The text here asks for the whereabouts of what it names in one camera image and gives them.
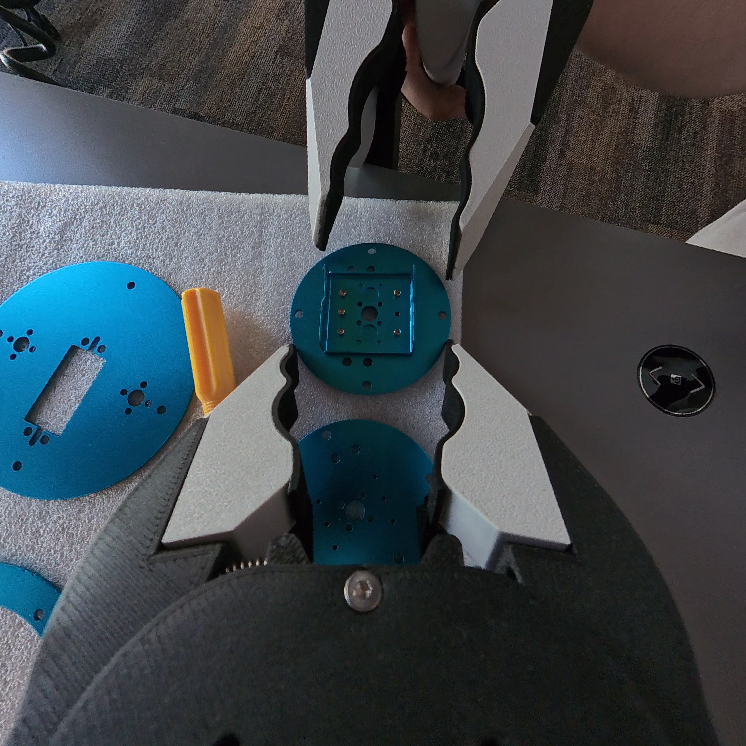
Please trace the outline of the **black chair base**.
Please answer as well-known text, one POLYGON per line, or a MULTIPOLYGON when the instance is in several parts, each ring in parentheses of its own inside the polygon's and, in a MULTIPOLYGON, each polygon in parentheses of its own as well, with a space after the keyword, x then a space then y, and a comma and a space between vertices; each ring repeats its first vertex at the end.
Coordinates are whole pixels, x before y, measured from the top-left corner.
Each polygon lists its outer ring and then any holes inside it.
POLYGON ((13 73, 32 80, 58 86, 59 83, 27 63, 52 58, 56 54, 54 41, 60 34, 49 19, 36 10, 39 1, 1 1, 1 20, 11 26, 21 45, 6 47, 1 60, 13 73))

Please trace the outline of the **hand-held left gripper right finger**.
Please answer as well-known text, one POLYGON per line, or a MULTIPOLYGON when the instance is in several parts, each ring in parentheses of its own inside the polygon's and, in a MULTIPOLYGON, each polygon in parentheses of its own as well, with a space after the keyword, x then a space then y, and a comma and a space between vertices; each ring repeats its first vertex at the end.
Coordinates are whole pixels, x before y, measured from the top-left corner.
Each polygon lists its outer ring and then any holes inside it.
POLYGON ((527 410, 460 345, 444 355, 433 519, 472 564, 493 569, 504 543, 571 544, 527 410))

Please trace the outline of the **person's right forearm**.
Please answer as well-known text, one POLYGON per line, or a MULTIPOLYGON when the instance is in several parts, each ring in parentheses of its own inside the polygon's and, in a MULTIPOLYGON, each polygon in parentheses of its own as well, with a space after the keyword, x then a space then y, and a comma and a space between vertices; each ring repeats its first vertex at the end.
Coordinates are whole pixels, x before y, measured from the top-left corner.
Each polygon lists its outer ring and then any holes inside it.
POLYGON ((744 1, 595 1, 585 55, 653 91, 712 98, 745 91, 744 1))

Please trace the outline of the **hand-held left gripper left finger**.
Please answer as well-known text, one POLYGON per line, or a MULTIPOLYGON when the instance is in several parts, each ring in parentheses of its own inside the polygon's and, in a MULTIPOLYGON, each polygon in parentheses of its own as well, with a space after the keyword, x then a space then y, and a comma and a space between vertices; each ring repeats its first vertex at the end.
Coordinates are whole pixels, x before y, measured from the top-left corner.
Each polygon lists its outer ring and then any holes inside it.
POLYGON ((294 345, 280 347, 211 412, 162 542, 229 542, 246 559, 290 530, 301 473, 294 345))

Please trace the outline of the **blue disc with square bracket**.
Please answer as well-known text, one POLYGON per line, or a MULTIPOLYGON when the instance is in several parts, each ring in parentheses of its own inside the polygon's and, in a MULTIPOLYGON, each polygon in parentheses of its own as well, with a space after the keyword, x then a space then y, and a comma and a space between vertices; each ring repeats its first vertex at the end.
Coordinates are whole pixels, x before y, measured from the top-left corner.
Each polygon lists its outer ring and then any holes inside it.
POLYGON ((326 254, 296 289, 290 328, 306 366, 359 395, 394 392, 421 378, 449 338, 451 308, 435 271, 386 244, 326 254))

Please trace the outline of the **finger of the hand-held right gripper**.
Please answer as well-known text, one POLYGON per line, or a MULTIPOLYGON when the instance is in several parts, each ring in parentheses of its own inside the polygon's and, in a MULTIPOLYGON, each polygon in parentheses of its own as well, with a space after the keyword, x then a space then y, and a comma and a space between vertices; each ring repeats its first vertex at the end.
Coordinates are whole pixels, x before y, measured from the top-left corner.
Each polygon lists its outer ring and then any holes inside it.
POLYGON ((326 249, 345 173, 374 142, 379 88, 401 43, 397 2, 306 2, 307 171, 313 242, 326 249))
POLYGON ((471 29, 465 83, 472 137, 451 223, 447 279, 464 269, 533 132, 530 121, 552 1, 484 2, 471 29))

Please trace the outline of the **large blue disc rectangular cutout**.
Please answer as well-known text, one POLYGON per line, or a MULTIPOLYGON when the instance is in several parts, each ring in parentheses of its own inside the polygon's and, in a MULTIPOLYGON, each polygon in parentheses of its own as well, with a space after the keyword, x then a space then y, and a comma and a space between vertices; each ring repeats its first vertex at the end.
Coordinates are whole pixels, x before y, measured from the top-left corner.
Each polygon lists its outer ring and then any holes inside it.
POLYGON ((77 498, 143 466, 192 397, 178 295, 135 266, 80 263, 42 275, 2 304, 1 483, 30 498, 77 498), (102 362, 55 434, 31 410, 63 360, 102 362))

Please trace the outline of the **small blue perforated disc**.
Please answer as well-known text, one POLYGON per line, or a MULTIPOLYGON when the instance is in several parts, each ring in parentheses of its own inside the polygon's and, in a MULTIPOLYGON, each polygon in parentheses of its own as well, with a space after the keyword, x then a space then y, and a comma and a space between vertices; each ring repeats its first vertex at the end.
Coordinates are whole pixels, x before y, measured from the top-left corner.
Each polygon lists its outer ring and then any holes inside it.
POLYGON ((410 437, 365 419, 334 422, 299 442, 321 565, 419 562, 431 459, 410 437))

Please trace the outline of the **yellow screwdriver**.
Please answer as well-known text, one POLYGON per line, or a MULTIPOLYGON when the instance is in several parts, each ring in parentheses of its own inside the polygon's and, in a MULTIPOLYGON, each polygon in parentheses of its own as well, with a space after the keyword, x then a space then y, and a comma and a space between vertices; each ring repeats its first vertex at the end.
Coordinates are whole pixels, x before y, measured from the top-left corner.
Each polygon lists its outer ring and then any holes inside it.
POLYGON ((236 388, 221 297, 193 288, 183 292, 181 304, 195 394, 208 416, 236 388))

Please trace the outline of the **white foam sheet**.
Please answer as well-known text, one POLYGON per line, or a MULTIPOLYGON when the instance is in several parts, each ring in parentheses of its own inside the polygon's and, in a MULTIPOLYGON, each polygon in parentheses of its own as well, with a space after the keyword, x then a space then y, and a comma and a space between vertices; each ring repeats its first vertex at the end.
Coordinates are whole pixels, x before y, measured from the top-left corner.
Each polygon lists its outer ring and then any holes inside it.
MULTIPOLYGON (((221 294, 237 382, 290 341, 289 305, 321 257, 312 244, 307 197, 2 182, 2 301, 52 269, 88 260, 144 268, 181 293, 221 294)), ((444 272, 454 205, 346 199, 329 249, 360 242, 403 247, 444 272)), ((430 457, 444 433, 442 364, 387 396, 326 386, 300 364, 302 438, 323 422, 373 418, 415 439, 430 457)), ((2 489, 2 561, 64 587, 91 539, 153 463, 114 486, 71 500, 37 500, 2 489)), ((1 733, 9 735, 40 639, 2 609, 1 733)))

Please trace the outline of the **person's right hand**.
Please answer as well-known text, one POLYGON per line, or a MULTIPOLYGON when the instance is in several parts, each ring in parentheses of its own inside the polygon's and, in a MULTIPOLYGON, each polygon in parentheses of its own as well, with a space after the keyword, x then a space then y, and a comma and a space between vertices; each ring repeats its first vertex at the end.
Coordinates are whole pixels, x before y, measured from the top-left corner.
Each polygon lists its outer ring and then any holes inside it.
POLYGON ((440 87, 428 77, 422 65, 414 24, 404 26, 402 39, 406 54, 406 76, 401 88, 403 97, 427 119, 464 119, 465 89, 457 84, 440 87))

